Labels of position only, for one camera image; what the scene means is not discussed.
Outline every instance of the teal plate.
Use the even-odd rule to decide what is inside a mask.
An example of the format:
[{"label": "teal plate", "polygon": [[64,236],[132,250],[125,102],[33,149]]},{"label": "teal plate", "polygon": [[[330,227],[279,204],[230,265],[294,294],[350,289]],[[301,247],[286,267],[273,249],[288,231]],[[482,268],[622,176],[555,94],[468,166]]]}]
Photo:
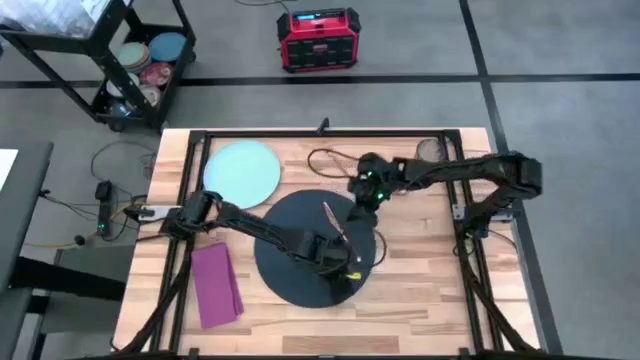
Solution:
[{"label": "teal plate", "polygon": [[248,209],[267,200],[280,182],[280,162],[263,143],[242,140],[224,146],[207,161],[205,190]]}]

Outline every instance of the black cart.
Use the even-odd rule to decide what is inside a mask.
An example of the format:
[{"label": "black cart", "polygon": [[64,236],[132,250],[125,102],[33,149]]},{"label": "black cart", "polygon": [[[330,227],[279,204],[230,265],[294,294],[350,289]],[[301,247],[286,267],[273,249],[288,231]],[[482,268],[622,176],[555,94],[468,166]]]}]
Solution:
[{"label": "black cart", "polygon": [[[165,117],[175,96],[182,73],[187,64],[195,61],[196,58],[196,54],[193,51],[196,42],[193,28],[189,24],[180,0],[171,1],[180,17],[182,26],[143,24],[132,8],[133,1],[126,5],[123,0],[110,0],[93,27],[91,34],[86,38],[35,34],[16,31],[8,27],[0,28],[0,34],[71,97],[94,121],[107,124],[109,129],[116,132],[121,132],[129,126],[146,126],[161,132],[168,124]],[[165,32],[178,32],[186,37],[186,43],[180,57],[172,63],[174,68],[173,75],[163,91],[162,98],[155,107],[151,105],[140,92],[140,89],[131,81],[127,71],[109,50],[109,43],[123,19],[127,21],[130,27],[125,43],[140,42],[148,45],[156,35]],[[91,57],[106,75],[92,103],[88,104],[80,97],[69,83],[35,53],[35,50],[84,54]],[[111,80],[120,90],[123,98],[133,106],[135,116],[123,117],[110,114],[111,96],[106,91],[108,80]]]}]

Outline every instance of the red portable battery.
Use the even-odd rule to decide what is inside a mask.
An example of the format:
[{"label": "red portable battery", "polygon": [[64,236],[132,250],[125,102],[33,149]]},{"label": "red portable battery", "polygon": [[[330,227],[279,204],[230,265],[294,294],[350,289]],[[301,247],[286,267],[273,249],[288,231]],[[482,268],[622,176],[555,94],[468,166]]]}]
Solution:
[{"label": "red portable battery", "polygon": [[278,19],[282,67],[290,73],[351,67],[358,61],[360,30],[352,8],[283,14]]}]

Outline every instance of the purple cloth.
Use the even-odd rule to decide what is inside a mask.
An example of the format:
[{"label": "purple cloth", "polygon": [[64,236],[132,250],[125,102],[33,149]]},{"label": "purple cloth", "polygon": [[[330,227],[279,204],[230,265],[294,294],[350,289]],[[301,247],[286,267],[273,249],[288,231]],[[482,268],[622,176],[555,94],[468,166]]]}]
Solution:
[{"label": "purple cloth", "polygon": [[235,321],[244,312],[227,244],[207,246],[191,254],[203,329]]}]

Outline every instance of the wooden table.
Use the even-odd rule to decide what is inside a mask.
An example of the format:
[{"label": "wooden table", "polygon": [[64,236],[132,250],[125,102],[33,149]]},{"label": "wooden table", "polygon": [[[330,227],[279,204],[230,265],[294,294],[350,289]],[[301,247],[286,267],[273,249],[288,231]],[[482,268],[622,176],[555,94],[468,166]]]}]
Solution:
[{"label": "wooden table", "polygon": [[[462,128],[465,157],[490,152],[484,128]],[[149,203],[175,204],[183,172],[189,130],[164,132]],[[238,138],[216,138],[210,153]],[[345,179],[321,178],[306,165],[307,154],[330,147],[352,156],[376,152],[413,157],[422,138],[261,138],[279,157],[281,183],[264,204],[251,209],[262,216],[282,197],[301,189],[324,189],[352,198]],[[198,164],[202,149],[197,148]],[[320,159],[326,171],[339,171],[335,162]],[[347,170],[355,164],[343,163]],[[197,166],[191,170],[190,191],[195,188]],[[495,187],[486,181],[472,181],[477,201]],[[192,283],[189,284],[179,353],[191,347],[201,355],[219,354],[457,354],[472,348],[471,335],[446,186],[395,196],[378,211],[377,227],[388,241],[386,261],[376,267],[365,286],[347,302],[326,309],[305,309],[290,305],[264,284],[253,256],[253,238],[228,229],[197,237],[196,248],[226,242],[238,280],[245,313],[234,323],[203,330]],[[140,236],[157,232],[159,225],[143,227]],[[508,224],[491,229],[512,237]],[[153,311],[158,301],[161,277],[169,241],[158,239],[136,246],[127,290],[116,328],[114,344],[126,345]],[[512,325],[525,340],[538,346],[531,309],[515,249],[507,240],[491,234],[485,241],[494,296]],[[480,315],[485,346],[490,337],[485,312]],[[165,317],[161,349],[166,349],[173,321],[173,308]]]}]

